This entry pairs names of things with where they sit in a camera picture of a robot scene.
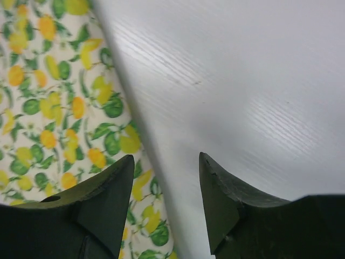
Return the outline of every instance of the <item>fabric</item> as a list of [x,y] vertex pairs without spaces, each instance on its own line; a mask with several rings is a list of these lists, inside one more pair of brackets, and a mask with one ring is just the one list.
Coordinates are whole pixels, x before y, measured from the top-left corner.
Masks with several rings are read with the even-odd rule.
[[120,258],[176,259],[163,194],[91,1],[1,4],[0,202],[42,200],[132,154]]

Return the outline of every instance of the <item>black plastic part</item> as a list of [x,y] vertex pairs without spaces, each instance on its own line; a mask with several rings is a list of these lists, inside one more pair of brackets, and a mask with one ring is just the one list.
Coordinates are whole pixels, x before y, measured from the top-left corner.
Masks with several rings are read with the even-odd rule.
[[211,253],[216,259],[343,259],[345,195],[287,201],[199,157]]
[[133,174],[128,155],[42,202],[1,205],[0,258],[118,258]]

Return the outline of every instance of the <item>fruit pattern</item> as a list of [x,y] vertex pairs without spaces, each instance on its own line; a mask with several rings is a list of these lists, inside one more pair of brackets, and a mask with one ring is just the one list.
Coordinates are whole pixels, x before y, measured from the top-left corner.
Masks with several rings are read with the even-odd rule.
[[132,154],[119,258],[177,259],[163,194],[91,0],[0,3],[0,202],[42,200]]

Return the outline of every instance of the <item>white table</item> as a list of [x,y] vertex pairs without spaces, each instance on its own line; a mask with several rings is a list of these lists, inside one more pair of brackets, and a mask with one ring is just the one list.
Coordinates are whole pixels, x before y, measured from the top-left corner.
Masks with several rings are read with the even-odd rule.
[[345,2],[98,7],[181,259],[210,258],[200,151],[283,198],[345,192]]

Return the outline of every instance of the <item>patterned cloth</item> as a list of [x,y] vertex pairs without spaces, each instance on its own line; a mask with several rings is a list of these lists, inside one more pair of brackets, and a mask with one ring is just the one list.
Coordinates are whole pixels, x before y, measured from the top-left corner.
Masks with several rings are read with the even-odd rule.
[[0,2],[0,202],[42,200],[132,154],[119,258],[177,259],[163,194],[91,0]]

